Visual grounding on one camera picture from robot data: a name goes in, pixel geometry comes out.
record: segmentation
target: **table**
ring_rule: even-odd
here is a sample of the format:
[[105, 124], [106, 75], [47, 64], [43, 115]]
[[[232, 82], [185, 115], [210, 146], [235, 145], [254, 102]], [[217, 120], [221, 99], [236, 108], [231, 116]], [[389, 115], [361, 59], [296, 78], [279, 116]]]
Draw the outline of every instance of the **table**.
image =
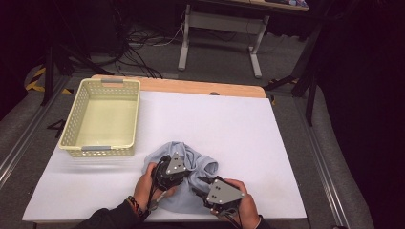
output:
[[[231, 0], [224, 2], [236, 2], [248, 5], [257, 5], [268, 8], [280, 8], [283, 10], [297, 10], [297, 11], [307, 11], [309, 8], [289, 6], [277, 3], [268, 3], [264, 0]], [[189, 28], [201, 28], [201, 29], [211, 29], [219, 31], [233, 31], [240, 33], [248, 33], [256, 35], [256, 41], [253, 46], [248, 47], [250, 61], [253, 67], [254, 76], [256, 78], [262, 77], [262, 72], [260, 70], [259, 61], [257, 59], [257, 51], [259, 50], [262, 38], [265, 35], [266, 26], [268, 23], [268, 14], [263, 17], [263, 19], [253, 19], [253, 18], [239, 18], [234, 16], [224, 16], [213, 13], [206, 12], [196, 12], [192, 11], [191, 5], [187, 5], [184, 12], [184, 22], [183, 22], [183, 40], [181, 45], [181, 55], [179, 59], [178, 69], [180, 71], [185, 70], [188, 47], [189, 47]]]
[[[261, 88], [148, 78], [139, 81], [135, 154], [73, 158], [56, 146], [23, 220], [77, 221], [99, 208], [116, 207], [133, 193], [144, 158], [173, 140], [216, 159], [219, 176], [243, 180], [265, 219], [306, 217], [271, 105]], [[197, 94], [212, 91], [227, 95]], [[251, 97], [238, 96], [241, 91], [252, 91]], [[160, 208], [148, 220], [216, 218], [208, 209], [207, 214], [178, 214]]]

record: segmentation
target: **gray cloth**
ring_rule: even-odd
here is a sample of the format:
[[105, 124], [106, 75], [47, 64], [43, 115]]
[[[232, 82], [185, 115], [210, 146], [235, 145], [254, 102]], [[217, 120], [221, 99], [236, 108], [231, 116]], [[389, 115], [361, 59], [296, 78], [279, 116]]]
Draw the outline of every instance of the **gray cloth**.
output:
[[209, 185], [200, 181], [197, 177], [215, 177], [218, 170], [218, 162], [209, 156], [202, 156], [183, 142], [168, 142], [157, 149], [154, 153], [145, 158], [142, 173], [146, 172], [150, 162], [158, 163], [166, 155], [173, 156], [178, 152], [179, 157], [184, 161], [185, 167], [192, 171], [188, 178], [177, 188], [176, 193], [170, 198], [164, 198], [159, 207], [176, 213], [209, 214], [209, 210], [203, 206], [203, 200], [191, 190], [196, 187], [202, 191], [209, 192]]

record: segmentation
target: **gray floor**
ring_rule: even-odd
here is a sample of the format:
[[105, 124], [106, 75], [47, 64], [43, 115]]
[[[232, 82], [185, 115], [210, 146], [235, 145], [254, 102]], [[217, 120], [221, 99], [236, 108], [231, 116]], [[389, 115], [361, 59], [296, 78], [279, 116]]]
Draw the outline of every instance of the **gray floor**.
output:
[[[180, 42], [174, 41], [162, 47], [145, 46], [139, 50], [139, 54], [150, 67], [163, 73], [166, 78], [265, 86], [272, 78], [289, 75], [305, 46], [305, 43], [299, 42], [296, 37], [276, 37], [271, 34], [265, 36], [259, 50], [263, 78], [256, 79], [246, 53], [249, 40], [252, 41], [253, 37], [238, 34], [232, 41], [224, 42], [204, 32], [193, 32], [187, 66], [183, 72], [177, 70]], [[94, 58], [94, 61], [106, 58], [100, 56]], [[138, 68], [119, 63], [117, 66], [120, 72], [127, 75], [142, 75]], [[105, 69], [117, 72], [114, 64], [106, 66]], [[91, 76], [90, 71], [77, 69], [64, 87], [76, 89], [81, 79]], [[275, 96], [273, 110], [309, 218], [272, 220], [272, 226], [280, 229], [325, 229], [337, 223], [330, 205], [330, 197], [327, 195], [327, 187], [330, 186], [323, 182], [322, 171], [316, 162], [319, 157], [316, 156], [315, 148], [318, 147], [322, 159], [329, 168], [333, 190], [339, 197], [350, 228], [373, 228], [367, 204], [352, 179], [334, 137], [321, 90], [318, 89], [315, 100], [314, 125], [313, 128], [309, 128], [300, 113], [306, 99], [293, 98], [289, 92], [291, 88], [292, 85], [286, 85], [271, 93]], [[29, 95], [0, 122], [3, 136], [0, 138], [0, 161], [3, 163], [10, 159], [9, 153], [15, 151], [14, 145], [21, 144], [18, 140], [35, 114], [42, 112], [44, 115], [31, 135], [32, 141], [26, 142], [24, 154], [0, 189], [0, 229], [32, 228], [32, 223], [22, 221], [21, 218], [30, 201], [30, 193], [40, 179], [57, 142], [56, 131], [47, 130], [47, 127], [59, 119], [66, 119], [75, 98], [74, 94], [59, 94], [52, 106], [44, 111], [46, 109], [39, 106], [42, 96], [41, 92], [29, 91]], [[314, 136], [315, 143], [318, 143], [315, 148], [311, 140]], [[71, 224], [47, 224], [38, 225], [38, 228], [71, 226]]]

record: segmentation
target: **yellow basket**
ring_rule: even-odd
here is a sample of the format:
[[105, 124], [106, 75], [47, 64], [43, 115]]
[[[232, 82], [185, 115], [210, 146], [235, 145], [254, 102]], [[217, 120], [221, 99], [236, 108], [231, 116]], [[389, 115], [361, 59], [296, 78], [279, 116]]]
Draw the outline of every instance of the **yellow basket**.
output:
[[59, 140], [71, 156], [132, 156], [140, 82], [83, 79]]

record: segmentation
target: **desk leg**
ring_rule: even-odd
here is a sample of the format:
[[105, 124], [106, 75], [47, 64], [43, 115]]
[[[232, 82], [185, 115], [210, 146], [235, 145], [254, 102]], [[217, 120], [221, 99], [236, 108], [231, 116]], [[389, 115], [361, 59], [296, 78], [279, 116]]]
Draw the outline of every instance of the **desk leg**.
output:
[[190, 27], [190, 5], [187, 5], [185, 8], [185, 16], [184, 16], [184, 35], [182, 36], [182, 45], [181, 45], [181, 53], [180, 53], [180, 60], [178, 69], [180, 71], [185, 70], [185, 63], [187, 62], [187, 54], [188, 54], [188, 30]]
[[257, 34], [256, 44], [254, 47], [249, 47], [250, 61], [252, 62], [254, 76], [256, 78], [262, 77], [262, 71], [260, 71], [259, 60], [257, 59], [257, 51], [259, 50], [260, 43], [262, 42], [263, 36], [265, 35], [267, 23], [269, 16], [265, 16], [263, 19], [263, 24], [260, 27], [259, 33]]

